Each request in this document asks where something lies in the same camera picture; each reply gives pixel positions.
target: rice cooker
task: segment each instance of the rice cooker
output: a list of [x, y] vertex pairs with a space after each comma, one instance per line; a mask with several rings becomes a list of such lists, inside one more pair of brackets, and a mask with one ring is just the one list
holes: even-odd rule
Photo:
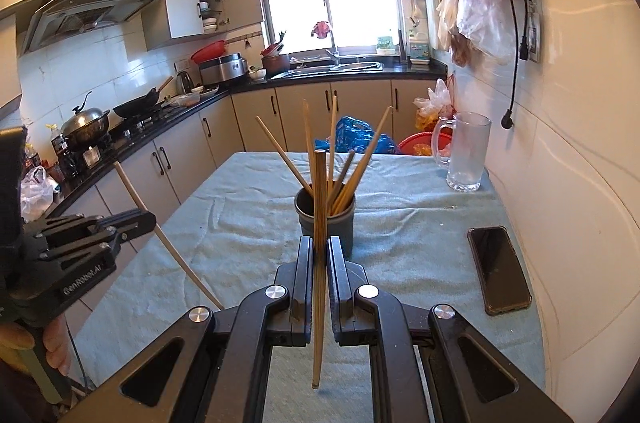
[[226, 54], [198, 64], [202, 85], [218, 85], [248, 72], [247, 62], [240, 53]]

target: glass mug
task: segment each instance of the glass mug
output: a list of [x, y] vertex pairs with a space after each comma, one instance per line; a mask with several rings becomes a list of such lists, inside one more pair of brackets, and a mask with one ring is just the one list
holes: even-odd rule
[[[438, 137], [442, 127], [453, 129], [451, 156], [438, 152]], [[448, 168], [447, 184], [460, 192], [475, 192], [480, 188], [484, 158], [489, 146], [491, 120], [474, 112], [457, 112], [453, 119], [440, 118], [431, 135], [431, 153], [439, 167]]]

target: black frying pan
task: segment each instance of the black frying pan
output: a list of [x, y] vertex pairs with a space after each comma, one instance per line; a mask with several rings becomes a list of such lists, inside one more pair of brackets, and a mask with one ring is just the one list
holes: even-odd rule
[[169, 82], [173, 80], [174, 77], [169, 76], [159, 88], [153, 88], [145, 96], [140, 96], [139, 98], [132, 99], [127, 101], [127, 103], [123, 103], [122, 105], [118, 105], [113, 107], [113, 112], [115, 112], [121, 118], [130, 118], [134, 116], [139, 116], [144, 112], [150, 110], [156, 103], [158, 103], [158, 98], [160, 96], [160, 91], [164, 89]]

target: table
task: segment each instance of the table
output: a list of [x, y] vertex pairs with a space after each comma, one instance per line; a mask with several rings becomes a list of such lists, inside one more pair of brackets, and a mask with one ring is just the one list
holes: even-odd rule
[[[290, 157], [308, 179], [306, 154]], [[344, 159], [336, 154], [338, 169]], [[356, 193], [351, 260], [365, 267], [372, 284], [405, 304], [451, 304], [544, 389], [535, 300], [527, 310], [487, 316], [466, 239], [471, 227], [506, 226], [529, 280], [504, 207], [486, 174], [478, 192], [463, 194], [446, 185], [445, 172], [432, 158], [374, 155]], [[272, 283], [277, 266], [296, 259], [301, 232], [293, 197], [299, 187], [277, 154], [240, 152], [163, 229], [203, 282], [232, 307]], [[197, 305], [213, 307], [154, 236], [76, 338], [89, 376], [99, 385]], [[311, 389], [311, 345], [274, 348], [266, 423], [372, 421], [367, 348], [339, 347], [328, 315], [325, 332], [318, 391]]]

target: phone screen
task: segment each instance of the phone screen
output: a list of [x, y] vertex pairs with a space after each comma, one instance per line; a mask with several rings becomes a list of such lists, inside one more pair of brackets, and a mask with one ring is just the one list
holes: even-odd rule
[[468, 238], [487, 314], [529, 307], [531, 293], [506, 229], [503, 226], [472, 228]]

